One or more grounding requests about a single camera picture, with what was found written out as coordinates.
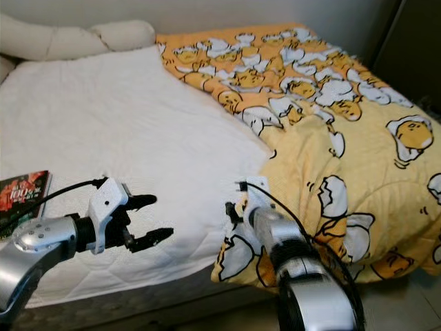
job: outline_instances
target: bed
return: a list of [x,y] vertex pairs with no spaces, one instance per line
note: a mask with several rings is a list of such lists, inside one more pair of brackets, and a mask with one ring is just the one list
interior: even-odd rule
[[[151,250],[115,248],[98,260],[85,252],[58,265],[42,278],[16,329],[82,328],[231,290],[211,284],[206,270],[223,240],[224,203],[238,197],[234,181],[256,174],[271,153],[215,101],[166,72],[156,46],[22,63],[1,86],[0,100],[2,178],[49,169],[54,191],[102,174],[118,177],[133,194],[158,197],[132,215],[133,233],[175,229]],[[54,199],[45,215],[82,214],[92,192]],[[159,283],[169,285],[156,290]]]

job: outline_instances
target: blanket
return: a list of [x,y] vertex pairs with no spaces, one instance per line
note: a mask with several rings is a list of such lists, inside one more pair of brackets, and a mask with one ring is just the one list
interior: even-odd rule
[[[159,35],[163,65],[272,150],[261,175],[357,282],[441,271],[441,126],[344,50],[288,23]],[[246,199],[236,204],[241,215]],[[231,226],[214,281],[275,286],[264,247]]]

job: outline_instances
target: black cable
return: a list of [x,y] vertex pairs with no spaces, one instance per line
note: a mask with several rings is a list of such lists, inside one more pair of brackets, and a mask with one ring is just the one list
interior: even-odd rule
[[52,194],[49,194],[48,196],[42,198],[42,200],[39,200],[35,203],[33,203],[32,205],[30,205],[28,208],[26,208],[25,210],[23,210],[22,212],[16,214],[16,215],[12,215],[10,218],[8,219],[0,219],[0,231],[5,230],[6,228],[9,228],[10,226],[16,226],[19,222],[19,219],[27,214],[29,214],[31,211],[33,211],[35,208],[37,208],[39,205],[42,205],[43,203],[45,203],[46,201],[53,199],[57,196],[59,196],[60,194],[66,193],[68,191],[74,190],[76,188],[81,188],[83,186],[87,186],[87,185],[93,185],[97,188],[99,188],[101,185],[103,185],[103,183],[107,180],[107,177],[103,177],[102,179],[93,179],[91,181],[83,181],[81,183],[77,183],[71,186],[68,186],[66,188],[62,188],[61,190],[58,190]]
[[347,283],[351,289],[353,300],[355,301],[354,305],[355,305],[355,309],[357,312],[357,317],[359,318],[359,321],[357,322],[358,327],[361,330],[364,330],[365,311],[363,310],[362,301],[361,301],[360,295],[358,294],[355,281],[353,280],[351,273],[348,271],[347,266],[342,262],[341,258],[338,257],[338,255],[334,252],[334,250],[331,247],[329,247],[329,245],[327,243],[322,243],[321,241],[317,241],[312,236],[310,236],[306,232],[305,228],[303,227],[303,224],[300,222],[300,220],[297,218],[297,216],[287,206],[285,206],[282,202],[280,202],[276,197],[273,197],[270,193],[268,193],[267,191],[265,191],[264,189],[258,187],[257,185],[255,185],[253,183],[248,183],[245,181],[245,182],[240,182],[239,185],[240,185],[241,190],[245,190],[246,189],[245,185],[246,185],[246,186],[251,186],[251,187],[261,191],[263,194],[265,194],[271,200],[276,202],[281,208],[283,208],[283,210],[285,210],[294,219],[294,221],[297,223],[298,227],[300,228],[300,232],[302,233],[302,235],[306,239],[309,239],[309,241],[311,243],[317,243],[318,245],[325,247],[327,249],[327,251],[334,258],[334,260],[337,261],[337,264],[339,265],[340,269],[343,272],[343,275],[345,276],[345,278],[347,280]]

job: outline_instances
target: white wall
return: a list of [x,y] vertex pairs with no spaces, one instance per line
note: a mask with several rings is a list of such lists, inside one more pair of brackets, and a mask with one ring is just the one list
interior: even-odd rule
[[297,21],[370,60],[397,0],[1,0],[0,10],[30,23],[88,27],[126,19],[177,33]]

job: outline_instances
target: floor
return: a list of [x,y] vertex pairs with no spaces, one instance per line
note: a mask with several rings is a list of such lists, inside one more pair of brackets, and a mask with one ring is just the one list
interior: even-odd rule
[[[365,285],[360,293],[367,330],[441,331],[441,277],[417,271],[405,279]],[[277,331],[275,303],[265,301],[176,327],[203,330]]]

